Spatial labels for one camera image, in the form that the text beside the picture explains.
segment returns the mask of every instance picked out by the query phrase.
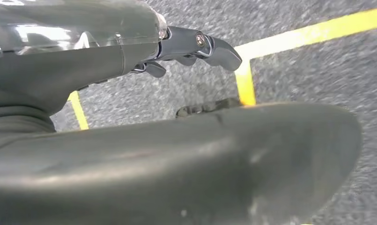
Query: gray fabric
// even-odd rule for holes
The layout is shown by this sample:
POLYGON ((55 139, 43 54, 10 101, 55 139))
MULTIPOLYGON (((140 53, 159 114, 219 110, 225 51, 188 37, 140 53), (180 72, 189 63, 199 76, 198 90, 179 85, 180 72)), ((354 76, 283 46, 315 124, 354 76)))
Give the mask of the gray fabric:
MULTIPOLYGON (((241 45, 338 16, 377 8, 377 0, 148 0, 171 25, 202 29, 241 45)), ((164 62, 164 78, 127 75, 82 91, 89 126, 171 119, 185 105, 237 96, 233 73, 199 62, 164 62)), ((377 224, 377 30, 252 60, 257 100, 341 105, 364 125, 365 150, 350 189, 314 219, 320 225, 377 224)), ((70 105, 54 117, 77 129, 70 105)))

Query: yellow tape line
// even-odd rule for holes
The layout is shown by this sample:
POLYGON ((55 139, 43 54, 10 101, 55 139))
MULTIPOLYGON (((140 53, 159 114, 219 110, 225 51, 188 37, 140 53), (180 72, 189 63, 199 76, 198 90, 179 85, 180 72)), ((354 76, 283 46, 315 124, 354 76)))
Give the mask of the yellow tape line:
POLYGON ((74 91, 70 94, 70 97, 68 97, 68 100, 73 105, 74 113, 76 115, 76 118, 79 123, 79 127, 81 130, 87 130, 89 129, 88 122, 86 121, 85 113, 83 112, 81 103, 79 101, 79 95, 77 91, 74 91))
POLYGON ((235 72, 241 102, 244 105, 256 104, 249 60, 376 28, 377 9, 373 9, 235 47, 244 60, 241 67, 235 72))

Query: dark gray curved surface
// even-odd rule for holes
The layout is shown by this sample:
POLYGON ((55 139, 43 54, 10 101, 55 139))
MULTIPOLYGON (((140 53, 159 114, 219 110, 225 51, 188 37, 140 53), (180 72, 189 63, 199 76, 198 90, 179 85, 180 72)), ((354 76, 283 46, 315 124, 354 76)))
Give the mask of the dark gray curved surface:
POLYGON ((362 149, 355 115, 330 105, 59 134, 45 134, 52 127, 39 110, 9 112, 0 118, 0 224, 302 223, 362 149))

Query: transparent plastic cover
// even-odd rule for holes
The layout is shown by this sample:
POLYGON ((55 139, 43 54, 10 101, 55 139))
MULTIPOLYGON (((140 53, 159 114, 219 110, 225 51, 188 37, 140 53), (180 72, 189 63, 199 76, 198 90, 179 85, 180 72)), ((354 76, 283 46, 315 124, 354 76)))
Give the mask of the transparent plastic cover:
POLYGON ((0 0, 0 55, 159 42, 162 15, 138 0, 0 0))

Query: screw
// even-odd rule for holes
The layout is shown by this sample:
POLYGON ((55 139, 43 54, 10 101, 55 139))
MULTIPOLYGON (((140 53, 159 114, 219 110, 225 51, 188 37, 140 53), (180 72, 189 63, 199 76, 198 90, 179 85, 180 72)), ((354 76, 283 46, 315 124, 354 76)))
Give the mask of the screw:
POLYGON ((197 34, 197 45, 199 47, 205 46, 205 35, 203 35, 202 33, 197 34))

